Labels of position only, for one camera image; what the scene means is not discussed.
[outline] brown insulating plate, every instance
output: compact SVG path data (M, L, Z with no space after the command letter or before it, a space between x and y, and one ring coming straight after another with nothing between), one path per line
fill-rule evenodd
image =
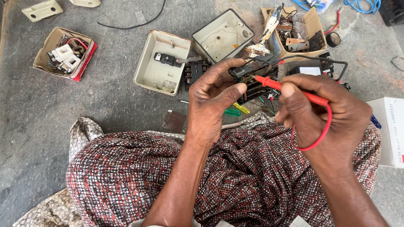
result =
M183 133L184 123L187 116L178 113L177 111L169 110L164 118L163 125L161 127L174 131L176 133Z

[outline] fingernail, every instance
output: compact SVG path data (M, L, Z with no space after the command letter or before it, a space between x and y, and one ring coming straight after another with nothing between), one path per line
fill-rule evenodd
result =
M291 83L285 83L284 85L282 85L280 90L283 96L289 98L296 91L296 88L295 85Z
M247 90L247 85L245 83L239 83L237 84L237 90L238 92L241 94L243 94L244 92L246 92Z

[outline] plastic bag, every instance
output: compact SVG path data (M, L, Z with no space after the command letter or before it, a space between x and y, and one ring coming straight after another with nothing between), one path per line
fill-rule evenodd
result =
M334 0L307 0L311 7L315 7L318 14L324 13Z

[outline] hand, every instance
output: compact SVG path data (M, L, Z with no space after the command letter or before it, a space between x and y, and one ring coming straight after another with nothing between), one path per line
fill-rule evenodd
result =
M316 148L303 152L316 174L338 177L352 173L352 156L369 123L372 108L328 76L296 74L284 77L280 82L280 102L283 105L275 120L284 122L285 127L295 125L301 148L310 146L318 139L327 114L318 105L317 109L313 109L315 105L312 107L298 87L315 91L317 95L330 100L332 122L328 133Z
M224 111L247 90L244 83L234 84L227 71L242 65L243 59L224 59L191 85L187 138L198 137L195 142L209 143L209 148L219 139Z

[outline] open metal box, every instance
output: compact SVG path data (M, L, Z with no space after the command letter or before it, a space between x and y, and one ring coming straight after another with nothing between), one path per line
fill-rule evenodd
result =
M156 61L156 53L186 59L191 41L166 32L151 30L140 57L133 82L144 88L175 96L181 81L184 65L171 66Z
M212 64L238 54L255 36L233 9L228 9L192 34L192 47Z

